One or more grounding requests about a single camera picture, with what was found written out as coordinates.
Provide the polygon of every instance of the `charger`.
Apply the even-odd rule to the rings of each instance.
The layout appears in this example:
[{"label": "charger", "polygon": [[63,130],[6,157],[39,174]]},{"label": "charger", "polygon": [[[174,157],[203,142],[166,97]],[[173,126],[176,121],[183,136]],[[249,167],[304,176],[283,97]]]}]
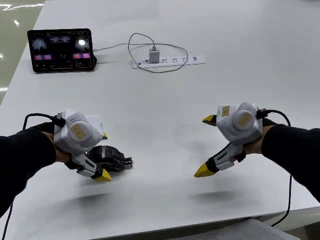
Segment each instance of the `charger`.
[{"label": "charger", "polygon": [[149,64],[158,64],[160,61],[160,51],[156,48],[156,46],[152,46],[149,49]]}]

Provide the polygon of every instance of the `black sleeve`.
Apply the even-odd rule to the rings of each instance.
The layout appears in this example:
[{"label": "black sleeve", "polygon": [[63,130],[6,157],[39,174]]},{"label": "black sleeve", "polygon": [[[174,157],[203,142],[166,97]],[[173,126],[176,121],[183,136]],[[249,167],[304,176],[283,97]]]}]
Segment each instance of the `black sleeve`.
[{"label": "black sleeve", "polygon": [[320,202],[320,129],[276,125],[264,136],[262,154],[287,170]]},{"label": "black sleeve", "polygon": [[25,189],[28,179],[55,159],[55,147],[41,131],[27,129],[0,136],[0,217]]}]

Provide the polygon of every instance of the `black mechanical part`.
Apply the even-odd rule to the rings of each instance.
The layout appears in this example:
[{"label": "black mechanical part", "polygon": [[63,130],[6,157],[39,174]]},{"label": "black mechanical part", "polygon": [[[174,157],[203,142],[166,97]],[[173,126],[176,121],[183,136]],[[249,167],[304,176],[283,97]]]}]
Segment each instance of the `black mechanical part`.
[{"label": "black mechanical part", "polygon": [[132,168],[132,158],[125,157],[113,146],[95,146],[87,155],[108,172],[120,172]]}]

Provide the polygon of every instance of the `floor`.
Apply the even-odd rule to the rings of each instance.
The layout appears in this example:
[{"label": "floor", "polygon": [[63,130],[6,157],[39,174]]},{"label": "floor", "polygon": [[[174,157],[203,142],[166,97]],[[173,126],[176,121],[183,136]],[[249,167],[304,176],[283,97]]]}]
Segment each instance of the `floor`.
[{"label": "floor", "polygon": [[[0,2],[0,103],[27,44],[27,31],[33,29],[44,0],[3,0]],[[320,236],[320,223],[290,230],[302,240]]]}]

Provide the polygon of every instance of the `power strip socket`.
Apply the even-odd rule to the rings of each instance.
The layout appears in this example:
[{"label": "power strip socket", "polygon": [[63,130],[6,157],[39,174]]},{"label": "power strip socket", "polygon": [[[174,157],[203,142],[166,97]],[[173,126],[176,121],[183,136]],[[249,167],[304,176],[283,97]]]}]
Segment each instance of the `power strip socket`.
[{"label": "power strip socket", "polygon": [[[157,68],[157,67],[170,67],[170,66],[181,66],[186,61],[186,56],[165,56],[160,57],[159,63],[149,63],[148,59],[136,60],[136,63],[141,68]],[[207,63],[204,57],[201,56],[190,56],[185,65],[193,65],[193,64],[205,64]],[[134,61],[132,61],[132,68],[139,68]]]}]

